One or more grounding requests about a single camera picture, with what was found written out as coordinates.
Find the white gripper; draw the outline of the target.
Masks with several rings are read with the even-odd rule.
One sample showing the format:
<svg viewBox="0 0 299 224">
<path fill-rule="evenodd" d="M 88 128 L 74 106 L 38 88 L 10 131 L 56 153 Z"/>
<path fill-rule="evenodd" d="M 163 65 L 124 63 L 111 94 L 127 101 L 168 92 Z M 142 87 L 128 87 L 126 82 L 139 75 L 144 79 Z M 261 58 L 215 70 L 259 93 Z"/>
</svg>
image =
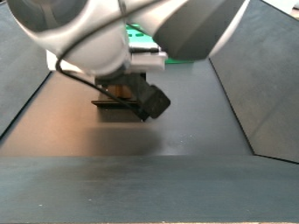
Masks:
<svg viewBox="0 0 299 224">
<path fill-rule="evenodd" d="M 164 70 L 164 62 L 168 59 L 168 55 L 156 43 L 134 42 L 128 45 L 131 53 L 130 69 L 132 71 Z"/>
</svg>

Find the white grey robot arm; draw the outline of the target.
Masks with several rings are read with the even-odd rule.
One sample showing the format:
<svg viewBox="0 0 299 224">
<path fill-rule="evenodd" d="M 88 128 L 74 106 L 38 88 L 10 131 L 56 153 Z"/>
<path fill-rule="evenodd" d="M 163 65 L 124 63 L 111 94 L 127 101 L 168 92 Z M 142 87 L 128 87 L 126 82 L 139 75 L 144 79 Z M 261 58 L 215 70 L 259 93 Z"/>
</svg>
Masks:
<svg viewBox="0 0 299 224">
<path fill-rule="evenodd" d="M 176 60 L 203 60 L 247 0 L 6 0 L 35 43 L 84 73 L 128 67 L 127 23 L 144 28 Z"/>
</svg>

